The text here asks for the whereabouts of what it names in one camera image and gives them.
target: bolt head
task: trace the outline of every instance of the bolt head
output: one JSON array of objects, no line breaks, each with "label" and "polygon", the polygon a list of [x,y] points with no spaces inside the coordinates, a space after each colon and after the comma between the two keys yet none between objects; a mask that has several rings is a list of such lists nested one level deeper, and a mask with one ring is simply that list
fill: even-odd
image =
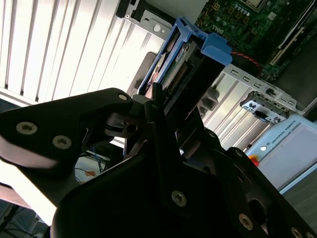
[{"label": "bolt head", "polygon": [[119,98],[121,98],[122,100],[125,100],[125,101],[128,100],[128,98],[123,94],[119,94]]},{"label": "bolt head", "polygon": [[65,135],[57,135],[53,139],[53,145],[58,149],[66,150],[71,147],[71,144],[71,139]]},{"label": "bolt head", "polygon": [[307,238],[315,238],[311,233],[307,232],[306,233]]},{"label": "bolt head", "polygon": [[32,122],[23,121],[16,125],[15,129],[21,134],[32,135],[37,132],[38,127]]},{"label": "bolt head", "polygon": [[291,228],[291,232],[292,232],[292,234],[294,235],[295,238],[302,238],[302,235],[300,234],[300,232],[295,227]]},{"label": "bolt head", "polygon": [[185,195],[181,191],[178,191],[178,190],[175,190],[172,192],[172,200],[179,207],[185,207],[187,203]]},{"label": "bolt head", "polygon": [[244,228],[248,229],[249,231],[253,229],[253,224],[247,215],[241,213],[239,215],[239,221],[244,226]]},{"label": "bolt head", "polygon": [[240,150],[236,150],[236,153],[238,156],[242,157],[243,156],[243,153],[240,151]]}]

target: black cable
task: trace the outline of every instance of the black cable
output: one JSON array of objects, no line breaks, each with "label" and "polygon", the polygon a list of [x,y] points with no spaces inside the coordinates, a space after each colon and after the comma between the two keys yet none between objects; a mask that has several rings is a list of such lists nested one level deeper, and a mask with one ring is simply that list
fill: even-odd
[{"label": "black cable", "polygon": [[86,171],[86,170],[83,170],[83,169],[80,169],[80,168],[75,168],[75,169],[76,169],[76,170],[81,170],[81,171],[84,171],[84,172],[86,172],[86,173],[90,174],[91,176],[96,177],[96,175],[94,175],[94,174],[92,174],[91,172],[88,172],[88,171]]},{"label": "black cable", "polygon": [[75,176],[75,179],[77,179],[77,181],[79,181],[81,183],[80,179],[77,176]]},{"label": "black cable", "polygon": [[15,234],[11,233],[11,232],[8,232],[6,230],[3,231],[4,233],[7,233],[9,236],[13,237],[13,238],[19,238],[17,237]]},{"label": "black cable", "polygon": [[20,228],[15,223],[10,222],[9,225],[13,225],[13,226],[17,227],[20,230]]},{"label": "black cable", "polygon": [[17,210],[20,208],[18,205],[14,205],[9,214],[4,217],[4,221],[0,224],[0,234],[4,231],[5,227],[11,222]]},{"label": "black cable", "polygon": [[18,213],[22,212],[25,209],[25,207],[22,207],[20,211],[17,211],[14,215],[16,216]]},{"label": "black cable", "polygon": [[32,235],[31,233],[25,232],[25,231],[20,230],[20,229],[5,229],[5,231],[16,231],[16,232],[22,232],[22,233],[24,233],[24,234],[29,235],[30,237],[36,238],[36,236]]}]

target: cable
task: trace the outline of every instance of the cable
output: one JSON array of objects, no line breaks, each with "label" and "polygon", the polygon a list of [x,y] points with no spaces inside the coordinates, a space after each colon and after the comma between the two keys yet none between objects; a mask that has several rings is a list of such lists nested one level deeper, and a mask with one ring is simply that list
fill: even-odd
[{"label": "cable", "polygon": [[30,233],[28,233],[28,232],[25,232],[25,231],[23,231],[23,230],[20,230],[20,229],[5,229],[5,230],[4,230],[4,232],[6,232],[6,231],[17,231],[17,232],[22,232],[22,233],[24,233],[24,234],[29,235],[30,237],[36,238],[34,235],[32,235],[32,234],[30,234]]},{"label": "cable", "polygon": [[254,64],[259,68],[259,70],[261,70],[261,66],[259,65],[259,63],[256,62],[254,59],[252,59],[250,56],[247,56],[247,55],[245,55],[244,53],[239,53],[239,52],[235,52],[235,51],[233,51],[233,52],[231,52],[231,53],[232,53],[233,55],[241,56],[241,57],[243,57],[243,58],[245,58],[245,59],[251,61],[252,63],[254,63]]},{"label": "cable", "polygon": [[14,217],[12,218],[12,220],[14,221],[14,222],[16,222],[19,226],[17,226],[16,224],[14,224],[15,226],[17,226],[19,229],[23,229],[24,231],[25,231],[25,228],[21,225],[21,223],[19,223]]},{"label": "cable", "polygon": [[15,234],[11,233],[11,232],[8,232],[7,230],[4,230],[3,231],[4,233],[7,233],[9,236],[13,237],[13,238],[19,238],[17,237]]},{"label": "cable", "polygon": [[93,153],[98,161],[98,167],[99,167],[99,172],[102,173],[103,172],[103,169],[101,167],[101,159],[97,156],[96,152],[95,152],[95,148],[93,147]]},{"label": "cable", "polygon": [[22,212],[25,209],[25,207],[22,207],[22,209],[20,211],[17,211],[14,215],[16,216],[17,214],[19,214],[20,212]]},{"label": "cable", "polygon": [[91,176],[96,177],[96,175],[94,175],[94,174],[92,174],[91,172],[88,172],[88,171],[86,171],[86,170],[83,170],[83,169],[80,169],[80,168],[75,168],[75,169],[76,169],[76,170],[81,170],[81,171],[84,171],[84,172],[86,172],[86,173],[90,174]]},{"label": "cable", "polygon": [[11,220],[13,219],[15,213],[17,212],[19,208],[20,206],[14,205],[11,208],[9,214],[4,217],[4,221],[0,224],[0,233],[4,231],[5,227],[11,222]]},{"label": "cable", "polygon": [[77,176],[75,176],[75,179],[76,179],[77,181],[79,181],[80,183],[82,183],[82,182],[80,181],[80,179],[79,179]]}]

